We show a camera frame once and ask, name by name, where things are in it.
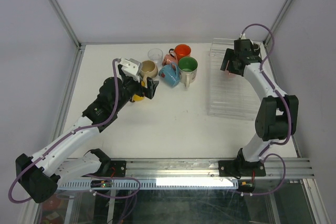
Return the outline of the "beige mug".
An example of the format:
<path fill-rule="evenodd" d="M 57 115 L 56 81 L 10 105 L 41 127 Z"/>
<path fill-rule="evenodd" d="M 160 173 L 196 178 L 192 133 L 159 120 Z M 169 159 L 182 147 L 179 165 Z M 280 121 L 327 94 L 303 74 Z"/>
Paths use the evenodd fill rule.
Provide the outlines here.
<path fill-rule="evenodd" d="M 147 83 L 148 77 L 154 79 L 157 75 L 158 75 L 158 67 L 153 61 L 146 60 L 142 62 L 140 76 L 145 84 Z"/>

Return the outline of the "black mug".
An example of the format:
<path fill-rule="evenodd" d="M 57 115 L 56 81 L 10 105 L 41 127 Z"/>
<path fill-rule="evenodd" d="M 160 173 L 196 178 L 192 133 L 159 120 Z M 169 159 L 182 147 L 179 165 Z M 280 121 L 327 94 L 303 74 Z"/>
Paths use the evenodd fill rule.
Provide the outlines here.
<path fill-rule="evenodd" d="M 259 54 L 260 53 L 260 45 L 257 44 L 257 43 L 253 43 L 253 51 L 256 54 Z"/>

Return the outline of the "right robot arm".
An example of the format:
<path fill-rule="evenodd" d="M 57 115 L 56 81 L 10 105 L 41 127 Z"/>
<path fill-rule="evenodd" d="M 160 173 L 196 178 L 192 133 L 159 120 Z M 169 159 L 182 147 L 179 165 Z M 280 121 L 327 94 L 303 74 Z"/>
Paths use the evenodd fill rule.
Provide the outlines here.
<path fill-rule="evenodd" d="M 244 77 L 254 88 L 261 104 L 255 119 L 256 134 L 238 151 L 234 160 L 218 162 L 221 177 L 265 176 L 263 162 L 266 152 L 274 145 L 287 144 L 296 132 L 299 100 L 269 79 L 259 54 L 259 45 L 239 38 L 224 55 L 220 69 Z"/>

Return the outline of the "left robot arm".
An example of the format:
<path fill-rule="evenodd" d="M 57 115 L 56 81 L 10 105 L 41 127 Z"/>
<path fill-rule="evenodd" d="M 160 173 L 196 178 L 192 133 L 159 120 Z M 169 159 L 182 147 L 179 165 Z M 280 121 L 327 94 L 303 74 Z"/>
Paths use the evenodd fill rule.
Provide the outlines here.
<path fill-rule="evenodd" d="M 29 199 L 42 203 L 49 199 L 58 186 L 81 176 L 104 176 L 111 173 L 111 158 L 101 149 L 91 149 L 82 158 L 66 163 L 65 160 L 87 140 L 105 130 L 118 117 L 118 112 L 134 95 L 152 99 L 159 81 L 142 78 L 139 67 L 113 65 L 113 77 L 105 79 L 97 98 L 83 111 L 73 126 L 48 146 L 32 156 L 21 154 L 16 158 L 16 179 L 8 191 L 8 199 L 15 200 L 12 192 L 20 184 Z"/>

